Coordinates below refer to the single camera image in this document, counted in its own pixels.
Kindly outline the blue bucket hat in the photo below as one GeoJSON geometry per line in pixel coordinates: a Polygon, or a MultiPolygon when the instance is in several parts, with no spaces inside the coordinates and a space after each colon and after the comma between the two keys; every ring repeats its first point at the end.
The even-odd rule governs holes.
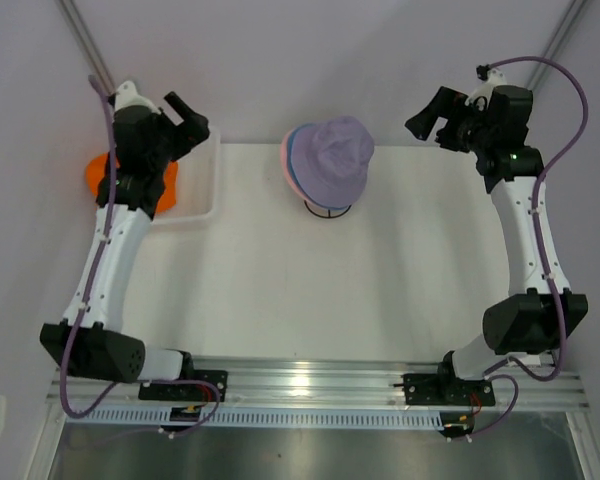
{"type": "Polygon", "coordinates": [[[327,184],[318,166],[317,150],[313,147],[313,137],[318,132],[318,123],[308,123],[294,137],[291,162],[298,183],[314,203],[326,206],[327,184]]]}

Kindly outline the lavender bucket hat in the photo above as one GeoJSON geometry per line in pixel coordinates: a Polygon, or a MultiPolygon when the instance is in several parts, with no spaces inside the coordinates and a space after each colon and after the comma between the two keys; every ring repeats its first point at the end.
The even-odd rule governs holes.
{"type": "Polygon", "coordinates": [[[367,184],[375,143],[366,127],[353,116],[319,122],[313,137],[318,166],[327,184],[325,208],[356,203],[367,184]]]}

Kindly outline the pink bucket hat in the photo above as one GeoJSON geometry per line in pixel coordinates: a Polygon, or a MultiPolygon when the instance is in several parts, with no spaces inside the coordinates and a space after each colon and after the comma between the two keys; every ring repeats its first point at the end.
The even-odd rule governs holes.
{"type": "Polygon", "coordinates": [[[295,175],[292,162],[291,162],[291,150],[292,143],[295,137],[295,134],[304,127],[308,127],[308,124],[301,125],[294,129],[288,131],[279,147],[279,157],[280,157],[280,165],[283,173],[283,177],[288,184],[288,186],[292,189],[292,191],[298,195],[303,201],[308,204],[316,206],[316,203],[306,194],[306,192],[302,189],[300,184],[298,183],[297,177],[295,175]]]}

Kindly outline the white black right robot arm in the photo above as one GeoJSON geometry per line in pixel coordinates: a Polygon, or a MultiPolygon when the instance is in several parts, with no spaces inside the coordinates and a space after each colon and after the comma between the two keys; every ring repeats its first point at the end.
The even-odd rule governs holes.
{"type": "Polygon", "coordinates": [[[486,193],[500,220],[509,269],[508,296],[488,307],[482,332],[467,346],[448,354],[450,370],[436,379],[437,395],[457,404],[505,365],[522,367],[528,355],[557,353],[554,369],[532,378],[557,377],[567,339],[588,312],[585,295],[575,293],[564,274],[546,212],[546,176],[538,149],[526,145],[533,105],[530,91],[511,85],[471,98],[442,87],[431,103],[445,121],[436,141],[444,149],[472,153],[486,193]]]}

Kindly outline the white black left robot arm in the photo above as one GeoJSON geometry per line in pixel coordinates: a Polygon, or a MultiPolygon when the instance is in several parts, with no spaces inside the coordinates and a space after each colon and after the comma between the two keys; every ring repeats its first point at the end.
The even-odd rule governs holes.
{"type": "Polygon", "coordinates": [[[220,144],[182,161],[181,186],[219,167],[215,211],[151,219],[101,208],[77,291],[41,342],[76,378],[162,375],[174,400],[185,352],[244,359],[430,361],[459,345],[452,305],[475,251],[462,171],[430,148],[383,147],[360,206],[321,220],[283,181],[272,145],[220,144]]]}

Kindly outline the white perforated plastic basket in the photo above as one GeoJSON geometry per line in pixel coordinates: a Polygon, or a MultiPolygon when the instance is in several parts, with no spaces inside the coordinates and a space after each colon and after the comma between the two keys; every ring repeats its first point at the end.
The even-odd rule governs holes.
{"type": "Polygon", "coordinates": [[[221,135],[210,127],[209,138],[178,162],[176,203],[156,214],[151,232],[176,232],[206,227],[219,205],[221,135]]]}

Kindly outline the orange bucket hat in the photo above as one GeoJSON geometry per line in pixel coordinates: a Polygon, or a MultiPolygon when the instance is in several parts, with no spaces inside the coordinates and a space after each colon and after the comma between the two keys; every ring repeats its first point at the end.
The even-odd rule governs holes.
{"type": "Polygon", "coordinates": [[[164,171],[158,168],[155,172],[141,172],[122,168],[116,161],[116,172],[112,175],[110,155],[106,152],[90,161],[85,179],[100,208],[115,200],[115,204],[143,210],[153,219],[176,205],[177,173],[176,162],[169,162],[164,171]]]}

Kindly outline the aluminium mounting rail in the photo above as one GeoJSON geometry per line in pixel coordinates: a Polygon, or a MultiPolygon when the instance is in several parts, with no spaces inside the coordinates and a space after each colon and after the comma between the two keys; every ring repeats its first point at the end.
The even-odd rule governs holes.
{"type": "MultiPolygon", "coordinates": [[[[204,378],[224,372],[218,380],[226,407],[389,409],[426,408],[412,397],[433,385],[434,363],[389,361],[310,361],[198,357],[193,361],[204,378]]],[[[491,411],[509,403],[519,411],[586,411],[589,401],[580,377],[564,372],[550,382],[539,382],[517,366],[491,376],[482,393],[491,411]]]]}

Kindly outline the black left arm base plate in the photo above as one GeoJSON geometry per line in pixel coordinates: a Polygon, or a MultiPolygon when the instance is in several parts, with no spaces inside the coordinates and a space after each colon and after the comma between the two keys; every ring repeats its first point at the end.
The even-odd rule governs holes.
{"type": "Polygon", "coordinates": [[[223,402],[228,385],[226,370],[197,370],[187,383],[148,383],[139,389],[143,401],[161,402],[223,402]]]}

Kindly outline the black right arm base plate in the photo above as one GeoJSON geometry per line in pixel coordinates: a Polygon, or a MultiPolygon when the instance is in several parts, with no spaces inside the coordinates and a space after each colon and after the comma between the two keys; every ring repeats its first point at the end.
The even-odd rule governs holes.
{"type": "Polygon", "coordinates": [[[495,395],[492,383],[485,380],[460,380],[434,373],[408,373],[395,384],[404,392],[405,403],[415,406],[469,407],[477,399],[478,406],[492,407],[495,395]]]}

